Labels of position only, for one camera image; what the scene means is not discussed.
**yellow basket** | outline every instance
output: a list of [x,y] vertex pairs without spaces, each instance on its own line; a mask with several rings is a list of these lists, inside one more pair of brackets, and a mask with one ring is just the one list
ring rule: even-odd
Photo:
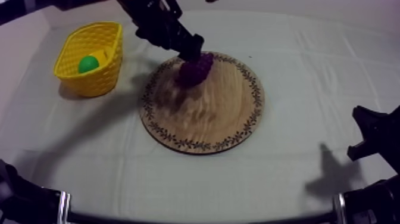
[[[86,73],[78,73],[80,60],[104,50],[107,60]],[[122,27],[113,22],[97,22],[83,26],[69,35],[54,66],[65,86],[83,97],[97,97],[115,87],[122,61]]]

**grape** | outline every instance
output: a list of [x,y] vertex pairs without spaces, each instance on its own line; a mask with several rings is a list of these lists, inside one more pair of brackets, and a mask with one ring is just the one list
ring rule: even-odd
[[213,66],[212,53],[203,53],[197,62],[186,61],[182,64],[177,83],[184,88],[190,88],[202,83],[208,76]]

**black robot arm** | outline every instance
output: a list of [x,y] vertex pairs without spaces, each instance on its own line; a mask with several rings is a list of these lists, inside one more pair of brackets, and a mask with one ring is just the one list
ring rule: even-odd
[[191,35],[178,18],[182,11],[176,0],[118,0],[126,13],[138,26],[136,36],[151,44],[172,49],[185,61],[197,61],[204,43],[202,36]]

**white tablecloth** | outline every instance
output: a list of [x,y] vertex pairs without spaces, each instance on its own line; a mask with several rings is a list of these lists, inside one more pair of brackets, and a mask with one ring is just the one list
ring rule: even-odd
[[182,23],[204,50],[246,63],[267,104],[259,128],[221,154],[170,151],[148,135],[138,99],[148,74],[175,52],[151,46],[123,21],[117,87],[80,99],[52,69],[67,35],[51,30],[0,129],[0,157],[39,185],[70,192],[73,210],[165,222],[238,222],[331,208],[332,195],[394,171],[374,155],[352,163],[357,105],[400,104],[400,38],[329,21],[245,11],[189,11]]

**round wooden board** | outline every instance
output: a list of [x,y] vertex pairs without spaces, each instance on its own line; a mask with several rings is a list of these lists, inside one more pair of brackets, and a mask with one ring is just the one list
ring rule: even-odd
[[214,154],[243,142],[258,126],[264,90],[244,63],[212,52],[207,79],[190,89],[175,83],[183,61],[177,57],[152,74],[140,117],[161,144],[186,154]]

